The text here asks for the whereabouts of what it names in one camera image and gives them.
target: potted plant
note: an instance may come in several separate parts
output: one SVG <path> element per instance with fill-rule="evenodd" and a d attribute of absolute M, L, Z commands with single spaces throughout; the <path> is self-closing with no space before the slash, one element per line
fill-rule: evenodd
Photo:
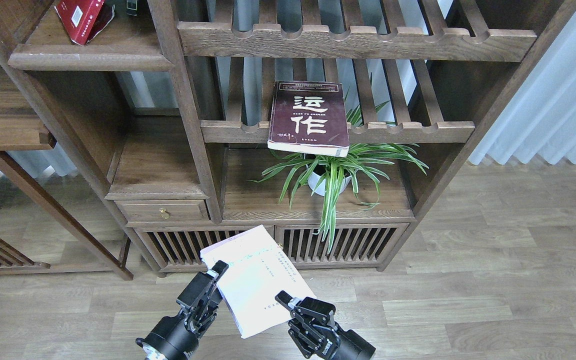
<path fill-rule="evenodd" d="M 379 112 L 388 102 L 384 102 L 375 107 Z M 354 109 L 346 112 L 346 120 L 354 126 L 363 123 L 361 109 L 359 105 Z M 274 151 L 272 154 L 280 160 L 279 163 L 266 168 L 262 171 L 261 180 L 252 180 L 252 182 L 265 182 L 270 178 L 278 175 L 284 170 L 288 170 L 286 179 L 283 182 L 283 188 L 279 195 L 281 203 L 288 189 L 290 189 L 290 202 L 292 207 L 293 199 L 297 190 L 308 184 L 313 194 L 323 195 L 324 202 L 321 210 L 321 221 L 319 223 L 318 234 L 321 235 L 322 241 L 328 237 L 327 253 L 330 253 L 335 239 L 335 228 L 337 225 L 336 205 L 339 195 L 348 186 L 352 184 L 352 193 L 358 198 L 359 182 L 358 174 L 363 174 L 370 178 L 374 183 L 377 194 L 380 192 L 379 177 L 390 180 L 390 177 L 373 167 L 374 164 L 390 166 L 395 164 L 395 160 L 411 162 L 419 167 L 423 173 L 426 173 L 428 166 L 415 157 L 416 151 L 411 146 L 417 144 L 394 144 L 394 143 L 354 143 L 350 144 L 348 155 L 346 157 L 334 157 L 329 155 L 311 155 L 301 152 L 289 153 L 284 157 L 279 157 Z M 367 206 L 370 210 L 379 205 L 379 198 L 375 202 L 361 202 L 361 205 Z"/>

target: book cover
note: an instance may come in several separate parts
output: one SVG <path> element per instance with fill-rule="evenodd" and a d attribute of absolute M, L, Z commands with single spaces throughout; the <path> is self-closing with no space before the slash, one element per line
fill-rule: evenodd
<path fill-rule="evenodd" d="M 268 148 L 345 157 L 349 146 L 341 84 L 275 82 Z"/>
<path fill-rule="evenodd" d="M 315 297 L 263 225 L 201 249 L 201 260 L 209 269 L 218 260 L 228 264 L 217 287 L 244 339 L 292 319 L 275 300 L 282 290 Z"/>
<path fill-rule="evenodd" d="M 86 45 L 115 16 L 115 6 L 104 4 L 105 0 L 61 0 L 55 10 L 71 41 Z"/>

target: dark red book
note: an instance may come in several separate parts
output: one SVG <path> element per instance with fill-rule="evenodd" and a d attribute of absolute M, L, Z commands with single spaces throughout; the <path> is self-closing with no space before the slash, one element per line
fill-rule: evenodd
<path fill-rule="evenodd" d="M 317 81 L 274 83 L 268 148 L 345 157 L 349 146 L 341 84 Z"/>
<path fill-rule="evenodd" d="M 61 0 L 54 7 L 73 43 L 86 45 L 115 17 L 105 0 Z"/>

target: drawer knob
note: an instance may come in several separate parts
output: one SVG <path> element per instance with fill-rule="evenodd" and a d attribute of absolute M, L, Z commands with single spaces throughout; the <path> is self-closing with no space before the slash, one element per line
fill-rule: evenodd
<path fill-rule="evenodd" d="M 168 212 L 168 210 L 166 210 L 164 207 L 159 209 L 159 212 L 161 213 L 161 218 L 164 220 L 170 219 L 170 212 Z"/>

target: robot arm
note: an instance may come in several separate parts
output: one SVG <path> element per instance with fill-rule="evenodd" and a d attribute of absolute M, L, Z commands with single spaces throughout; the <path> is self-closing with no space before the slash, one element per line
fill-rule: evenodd
<path fill-rule="evenodd" d="M 197 273 L 176 299 L 181 306 L 174 316 L 164 316 L 145 339 L 135 342 L 146 352 L 146 360 L 188 360 L 215 321 L 222 296 L 217 281 L 228 270 L 219 260 L 212 269 Z"/>
<path fill-rule="evenodd" d="M 333 304 L 315 298 L 294 298 L 281 291 L 274 297 L 290 312 L 288 334 L 304 358 L 313 354 L 324 360 L 370 360 L 372 346 L 355 331 L 344 331 L 334 320 Z"/>
<path fill-rule="evenodd" d="M 205 273 L 197 273 L 176 299 L 181 309 L 174 316 L 164 316 L 145 339 L 135 342 L 146 352 L 146 360 L 189 360 L 199 340 L 215 321 L 222 296 L 217 282 L 228 270 L 218 261 Z M 334 320 L 333 304 L 315 298 L 293 298 L 281 291 L 274 297 L 292 319 L 288 334 L 302 355 L 313 354 L 324 360 L 370 360 L 375 347 L 352 330 L 344 331 Z"/>

